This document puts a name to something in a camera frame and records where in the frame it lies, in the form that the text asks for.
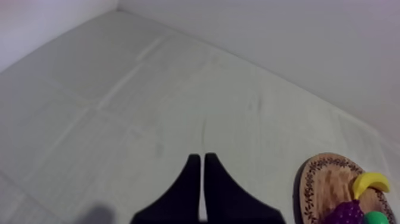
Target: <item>decorative pattern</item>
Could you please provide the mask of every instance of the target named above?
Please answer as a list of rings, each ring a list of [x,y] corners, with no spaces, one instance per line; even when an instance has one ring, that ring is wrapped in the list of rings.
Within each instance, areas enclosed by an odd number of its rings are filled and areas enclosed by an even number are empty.
[[[303,195],[305,198],[305,206],[303,215],[307,217],[309,223],[311,224],[318,224],[318,219],[313,213],[314,203],[313,203],[313,196],[314,196],[314,176],[317,171],[320,171],[322,168],[327,167],[328,165],[334,165],[339,167],[348,167],[350,171],[355,172],[357,175],[362,174],[363,170],[356,165],[353,161],[343,158],[331,158],[331,157],[322,157],[319,160],[312,161],[308,164],[308,171],[305,174],[305,188],[303,191]],[[383,209],[387,215],[387,219],[389,220],[390,224],[395,224],[395,218],[393,212],[391,211],[388,203],[383,196],[383,193],[380,191],[376,191],[377,197],[381,202]]]

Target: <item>floor tile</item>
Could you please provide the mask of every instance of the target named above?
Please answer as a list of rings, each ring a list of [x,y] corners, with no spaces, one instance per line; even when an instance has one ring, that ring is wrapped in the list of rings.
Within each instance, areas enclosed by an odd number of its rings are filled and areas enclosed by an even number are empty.
[[[169,189],[188,155],[165,147],[154,134],[131,130],[90,191],[122,216],[132,218]]]
[[[102,15],[77,28],[77,32],[100,38],[112,46],[128,50],[138,60],[170,33],[158,23],[122,12]]]
[[[203,44],[171,36],[102,108],[135,126],[153,127],[161,103],[201,71],[210,55]]]
[[[0,167],[20,182],[47,158],[83,109],[31,76],[0,77]]]
[[[70,221],[80,214],[81,204],[95,201],[88,189],[125,134],[124,127],[89,110],[24,184],[25,189],[62,220]]]
[[[346,144],[345,156],[366,171],[386,173],[377,133],[348,116],[337,114],[337,118]]]
[[[31,198],[25,198],[7,224],[62,224],[54,214]]]
[[[16,185],[0,174],[0,223],[7,223],[26,195]]]
[[[158,107],[179,89],[180,82],[189,77],[144,65],[102,108],[129,124],[153,127],[157,122]]]
[[[74,29],[23,58],[4,73],[44,77],[92,102],[100,100],[135,67],[136,56],[90,32]]]
[[[381,142],[380,146],[389,173],[394,179],[400,182],[400,149],[395,148],[390,142]]]
[[[289,83],[276,86],[276,117],[279,126],[316,141],[336,143],[332,106],[315,95]]]
[[[210,59],[212,48],[185,35],[169,36],[145,58],[147,64],[182,77],[201,70]]]

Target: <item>white floor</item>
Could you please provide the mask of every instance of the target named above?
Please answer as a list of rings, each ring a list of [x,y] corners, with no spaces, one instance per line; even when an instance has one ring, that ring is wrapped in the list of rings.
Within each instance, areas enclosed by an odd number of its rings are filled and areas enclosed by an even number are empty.
[[[151,21],[107,14],[0,74],[0,223],[88,224],[97,210],[110,213],[96,223],[128,223],[173,183],[189,153],[207,152],[287,223],[297,169],[323,152],[387,174],[400,214],[399,145]]]

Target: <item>cutting board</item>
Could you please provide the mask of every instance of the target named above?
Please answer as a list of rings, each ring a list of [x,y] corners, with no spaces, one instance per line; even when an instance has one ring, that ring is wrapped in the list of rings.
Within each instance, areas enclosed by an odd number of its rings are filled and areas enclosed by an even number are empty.
[[[311,157],[304,166],[299,184],[299,200],[304,224],[320,224],[335,207],[353,199],[352,184],[363,171],[350,159],[322,153]],[[367,189],[360,196],[364,213],[380,211],[395,224],[395,217],[382,192]]]

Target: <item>purple grapes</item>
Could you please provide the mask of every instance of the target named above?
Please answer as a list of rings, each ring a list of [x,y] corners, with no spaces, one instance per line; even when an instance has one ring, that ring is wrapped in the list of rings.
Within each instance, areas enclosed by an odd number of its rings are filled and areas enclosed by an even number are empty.
[[[324,224],[362,224],[364,213],[360,201],[340,203],[324,220]]]

